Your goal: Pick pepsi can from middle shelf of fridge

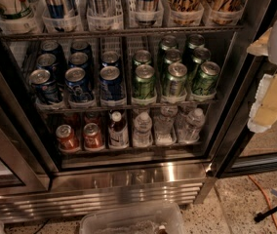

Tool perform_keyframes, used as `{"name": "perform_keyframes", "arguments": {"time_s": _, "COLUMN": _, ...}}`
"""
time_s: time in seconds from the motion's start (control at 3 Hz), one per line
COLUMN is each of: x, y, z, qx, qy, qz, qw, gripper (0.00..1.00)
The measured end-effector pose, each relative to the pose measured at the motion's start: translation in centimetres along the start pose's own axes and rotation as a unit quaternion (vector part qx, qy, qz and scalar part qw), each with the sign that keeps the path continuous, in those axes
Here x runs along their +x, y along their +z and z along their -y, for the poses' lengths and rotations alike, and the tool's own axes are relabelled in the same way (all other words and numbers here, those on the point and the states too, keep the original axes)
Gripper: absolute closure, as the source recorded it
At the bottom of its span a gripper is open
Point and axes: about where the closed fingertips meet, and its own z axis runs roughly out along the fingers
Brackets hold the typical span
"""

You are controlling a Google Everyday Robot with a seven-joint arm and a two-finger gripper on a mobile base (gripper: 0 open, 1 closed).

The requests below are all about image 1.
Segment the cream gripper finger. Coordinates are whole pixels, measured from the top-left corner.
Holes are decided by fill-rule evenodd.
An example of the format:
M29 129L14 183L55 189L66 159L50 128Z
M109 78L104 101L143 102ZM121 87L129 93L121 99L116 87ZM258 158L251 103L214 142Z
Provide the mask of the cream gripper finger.
M268 56L268 40L272 28L268 28L254 43L247 48L247 53L253 56Z
M264 74L249 113L247 126L253 133L263 133L277 121L277 74Z

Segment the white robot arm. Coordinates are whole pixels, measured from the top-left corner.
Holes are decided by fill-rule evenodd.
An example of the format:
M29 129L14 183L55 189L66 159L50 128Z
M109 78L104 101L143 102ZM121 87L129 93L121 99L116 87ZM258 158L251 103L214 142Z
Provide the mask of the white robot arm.
M247 48L253 56L267 56L277 65L277 20L253 44ZM260 80L248 120L248 128L263 133L277 121L277 74L264 74Z

